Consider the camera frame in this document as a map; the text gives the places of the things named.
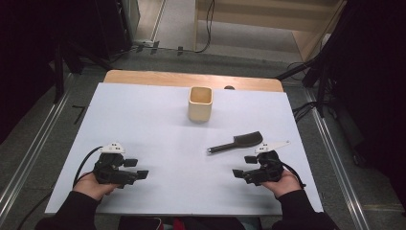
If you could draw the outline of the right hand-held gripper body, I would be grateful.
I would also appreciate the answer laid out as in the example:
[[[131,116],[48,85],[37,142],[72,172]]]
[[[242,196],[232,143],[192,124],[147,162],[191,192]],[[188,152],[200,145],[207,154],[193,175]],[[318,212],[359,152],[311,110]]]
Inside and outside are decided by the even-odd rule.
[[[280,160],[276,149],[289,145],[289,141],[274,142],[271,144],[261,143],[256,149],[254,155],[258,159],[259,168],[244,172],[243,179],[247,184],[253,183],[259,186],[262,182],[277,182],[282,177],[283,163]]]

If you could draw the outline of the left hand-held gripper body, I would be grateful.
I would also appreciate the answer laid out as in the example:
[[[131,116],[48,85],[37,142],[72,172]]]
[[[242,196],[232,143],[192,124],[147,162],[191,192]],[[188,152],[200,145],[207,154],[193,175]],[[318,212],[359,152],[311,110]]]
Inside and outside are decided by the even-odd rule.
[[[125,150],[120,143],[111,143],[99,149],[101,153],[95,163],[93,173],[100,184],[132,185],[137,179],[137,173],[122,171]]]

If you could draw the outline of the black brush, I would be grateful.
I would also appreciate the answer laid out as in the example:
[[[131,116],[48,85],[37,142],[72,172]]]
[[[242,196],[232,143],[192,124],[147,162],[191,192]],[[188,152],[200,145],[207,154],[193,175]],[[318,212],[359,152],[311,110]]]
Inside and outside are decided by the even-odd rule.
[[[242,134],[233,137],[233,142],[207,149],[208,154],[219,153],[227,150],[251,148],[259,145],[263,137],[259,131]]]

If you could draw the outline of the beige square cup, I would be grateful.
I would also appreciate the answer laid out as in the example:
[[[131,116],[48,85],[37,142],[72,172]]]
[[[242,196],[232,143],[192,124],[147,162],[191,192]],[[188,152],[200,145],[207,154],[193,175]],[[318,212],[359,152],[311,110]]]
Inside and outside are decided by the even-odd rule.
[[[189,93],[189,119],[197,123],[208,122],[212,114],[213,98],[210,87],[193,86]]]

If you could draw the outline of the person's left hand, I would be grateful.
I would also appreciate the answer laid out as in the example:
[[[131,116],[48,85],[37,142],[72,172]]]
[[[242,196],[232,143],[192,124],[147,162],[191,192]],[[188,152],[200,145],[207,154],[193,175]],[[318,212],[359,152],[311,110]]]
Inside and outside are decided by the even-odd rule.
[[[73,190],[100,201],[104,196],[111,194],[118,187],[118,184],[100,184],[97,181],[96,176],[91,172],[85,174],[77,182]]]

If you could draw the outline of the person's right hand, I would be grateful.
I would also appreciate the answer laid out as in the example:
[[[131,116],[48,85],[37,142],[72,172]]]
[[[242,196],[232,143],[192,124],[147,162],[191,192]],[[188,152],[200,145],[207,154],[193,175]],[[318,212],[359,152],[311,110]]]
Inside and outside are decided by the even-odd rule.
[[[270,190],[276,198],[301,190],[302,188],[297,177],[292,172],[287,170],[282,172],[282,177],[279,181],[266,181],[262,182],[261,185]]]

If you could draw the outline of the black metal stand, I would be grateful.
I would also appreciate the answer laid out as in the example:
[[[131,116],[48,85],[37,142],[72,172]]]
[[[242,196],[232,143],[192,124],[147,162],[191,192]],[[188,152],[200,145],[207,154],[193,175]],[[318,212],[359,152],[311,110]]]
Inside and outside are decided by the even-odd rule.
[[[83,47],[79,46],[76,42],[71,41],[65,38],[59,38],[54,43],[55,48],[55,59],[54,59],[54,66],[55,66],[55,87],[56,93],[54,98],[54,103],[57,104],[62,96],[64,95],[64,71],[63,71],[63,64],[68,66],[68,69],[72,73],[80,74],[83,70],[83,63],[80,61],[79,57],[83,56],[106,71],[110,71],[113,67],[102,60],[101,58],[95,56],[90,51],[84,49]]]
[[[290,78],[301,71],[307,70],[304,78],[302,79],[302,84],[305,88],[312,87],[316,82],[318,82],[318,91],[316,97],[316,109],[321,118],[325,117],[323,107],[324,107],[324,97],[326,94],[327,79],[329,66],[327,65],[327,52],[321,51],[314,58],[305,61],[297,67],[294,67],[286,72],[275,77],[275,80],[283,81]]]

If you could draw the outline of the dark curtain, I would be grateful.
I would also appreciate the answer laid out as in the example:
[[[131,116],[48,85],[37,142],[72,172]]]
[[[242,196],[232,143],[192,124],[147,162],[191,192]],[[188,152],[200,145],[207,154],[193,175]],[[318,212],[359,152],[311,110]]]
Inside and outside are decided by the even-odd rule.
[[[0,144],[54,84],[42,0],[0,0]]]
[[[406,206],[406,0],[348,0],[334,92],[361,132],[355,152]]]

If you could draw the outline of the light wooden shelf unit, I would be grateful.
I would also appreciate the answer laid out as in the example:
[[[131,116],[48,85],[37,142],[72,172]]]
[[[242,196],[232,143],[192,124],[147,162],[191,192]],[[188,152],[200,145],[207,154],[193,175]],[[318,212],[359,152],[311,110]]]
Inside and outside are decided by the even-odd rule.
[[[269,53],[307,61],[334,30],[347,0],[193,0],[193,48],[213,28],[212,54],[265,58]]]

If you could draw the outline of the metal floor rail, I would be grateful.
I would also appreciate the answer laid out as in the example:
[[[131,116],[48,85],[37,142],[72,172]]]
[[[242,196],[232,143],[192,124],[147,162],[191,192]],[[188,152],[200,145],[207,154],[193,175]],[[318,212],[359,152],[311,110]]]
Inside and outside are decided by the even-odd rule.
[[[67,100],[71,95],[72,87],[75,85],[78,75],[69,74],[65,83],[65,92],[62,94],[60,100],[53,104],[48,112],[44,122],[42,123],[39,131],[31,142],[28,150],[26,151],[21,163],[18,165],[15,173],[13,174],[11,181],[5,187],[0,195],[0,227],[5,222],[9,211],[18,197],[34,163],[40,154],[44,144],[46,143],[48,136],[53,130],[57,119],[60,116]]]
[[[299,122],[324,210],[341,230],[372,230],[325,118],[310,107]]]

